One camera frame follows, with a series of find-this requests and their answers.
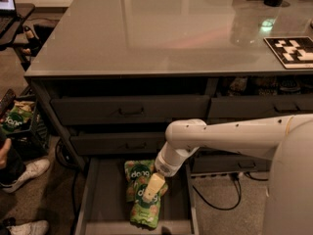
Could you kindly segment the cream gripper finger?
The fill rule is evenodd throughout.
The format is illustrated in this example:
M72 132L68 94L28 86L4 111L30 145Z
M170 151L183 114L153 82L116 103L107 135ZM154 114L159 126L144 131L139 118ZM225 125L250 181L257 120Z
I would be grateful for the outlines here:
M155 194L162 188L165 183L165 178L162 174L155 172L144 191L143 200L149 203L153 200Z

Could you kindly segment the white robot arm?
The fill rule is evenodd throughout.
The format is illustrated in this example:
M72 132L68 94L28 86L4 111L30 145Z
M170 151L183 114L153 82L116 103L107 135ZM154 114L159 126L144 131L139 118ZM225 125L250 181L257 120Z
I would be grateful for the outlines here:
M171 122L143 198L150 202L200 148L239 153L271 162L262 235L313 233L313 115L289 115L207 124Z

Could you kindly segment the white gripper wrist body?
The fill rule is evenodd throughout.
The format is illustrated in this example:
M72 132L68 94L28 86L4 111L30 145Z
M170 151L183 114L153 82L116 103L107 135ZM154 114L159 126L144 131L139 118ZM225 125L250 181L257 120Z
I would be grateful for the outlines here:
M156 171L164 177L172 177L177 173L177 167L169 164L163 164L160 161L155 162Z

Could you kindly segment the person's hand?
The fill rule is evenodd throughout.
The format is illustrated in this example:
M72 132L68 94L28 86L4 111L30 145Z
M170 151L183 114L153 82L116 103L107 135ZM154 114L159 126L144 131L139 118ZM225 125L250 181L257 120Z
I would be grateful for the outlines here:
M3 169L7 165L8 154L11 149L12 141L10 138L7 138L0 149L0 169Z

